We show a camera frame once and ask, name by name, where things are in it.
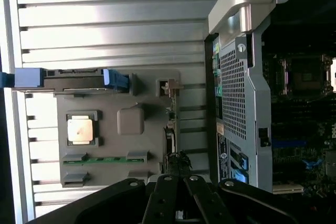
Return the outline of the hard disk blue caddy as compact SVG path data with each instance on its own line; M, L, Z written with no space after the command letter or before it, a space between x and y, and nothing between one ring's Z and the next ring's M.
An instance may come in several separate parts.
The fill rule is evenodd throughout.
M0 88L53 93L108 89L126 92L131 88L131 80L129 74L109 68L16 68L14 73L0 72Z

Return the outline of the white PCI expansion slot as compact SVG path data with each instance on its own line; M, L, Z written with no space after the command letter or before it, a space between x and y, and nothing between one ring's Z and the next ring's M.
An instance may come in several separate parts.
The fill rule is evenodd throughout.
M293 194L293 193L302 193L304 187L299 184L282 184L282 185L273 185L273 194Z

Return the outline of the green RAM stick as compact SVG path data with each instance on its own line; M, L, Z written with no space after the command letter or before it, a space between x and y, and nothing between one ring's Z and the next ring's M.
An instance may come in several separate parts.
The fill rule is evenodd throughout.
M143 158L131 158L126 157L92 157L86 160L80 161L63 161L65 165L83 165L83 164L103 164L103 163L144 163Z

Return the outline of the silver CPU chip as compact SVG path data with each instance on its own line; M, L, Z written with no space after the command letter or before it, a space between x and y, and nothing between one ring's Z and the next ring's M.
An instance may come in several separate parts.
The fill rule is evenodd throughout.
M70 119L67 132L71 142L90 142L93 140L93 122L91 119Z

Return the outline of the black case latch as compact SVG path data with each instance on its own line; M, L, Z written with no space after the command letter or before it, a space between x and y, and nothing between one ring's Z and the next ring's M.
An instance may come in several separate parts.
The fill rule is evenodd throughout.
M269 137L268 128L259 128L258 129L258 136L260 138L260 146L267 147L271 145L271 140Z

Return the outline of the green motherboard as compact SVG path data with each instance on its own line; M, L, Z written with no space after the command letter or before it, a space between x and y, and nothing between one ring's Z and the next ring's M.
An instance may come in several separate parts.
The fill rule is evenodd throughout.
M288 99L282 91L279 60L326 55L332 59L333 92L318 99ZM271 93L273 183L299 184L308 194L336 192L336 54L273 54L263 59ZM305 140L302 147L274 148L272 140Z

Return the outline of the blue expansion slot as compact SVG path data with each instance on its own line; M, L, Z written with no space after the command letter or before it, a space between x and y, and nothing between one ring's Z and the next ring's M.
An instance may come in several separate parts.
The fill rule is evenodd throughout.
M302 147L306 144L307 142L305 140L272 140L272 145L274 148Z

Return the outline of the grey parts rack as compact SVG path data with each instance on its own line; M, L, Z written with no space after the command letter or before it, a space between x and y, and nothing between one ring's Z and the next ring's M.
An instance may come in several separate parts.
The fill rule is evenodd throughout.
M160 84L168 79L180 82L175 69L121 70L129 74L131 88L54 93L57 100L60 181L64 188L107 186L136 177L147 180L164 173L163 128L167 125L166 107ZM70 119L91 119L93 140L68 140ZM92 157L143 158L144 163L103 163L65 165Z

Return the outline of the black open PC case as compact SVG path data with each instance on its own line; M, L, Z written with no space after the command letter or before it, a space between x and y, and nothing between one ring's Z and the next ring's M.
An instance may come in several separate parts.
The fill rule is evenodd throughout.
M217 0L207 18L207 89L216 124L217 179L273 190L271 93L263 59L336 54L336 0Z

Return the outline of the CPU socket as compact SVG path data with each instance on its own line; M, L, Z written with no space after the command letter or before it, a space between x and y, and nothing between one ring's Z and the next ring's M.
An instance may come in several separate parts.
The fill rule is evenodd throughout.
M279 60L281 95L288 99L318 99L333 92L332 59L326 55L295 56Z

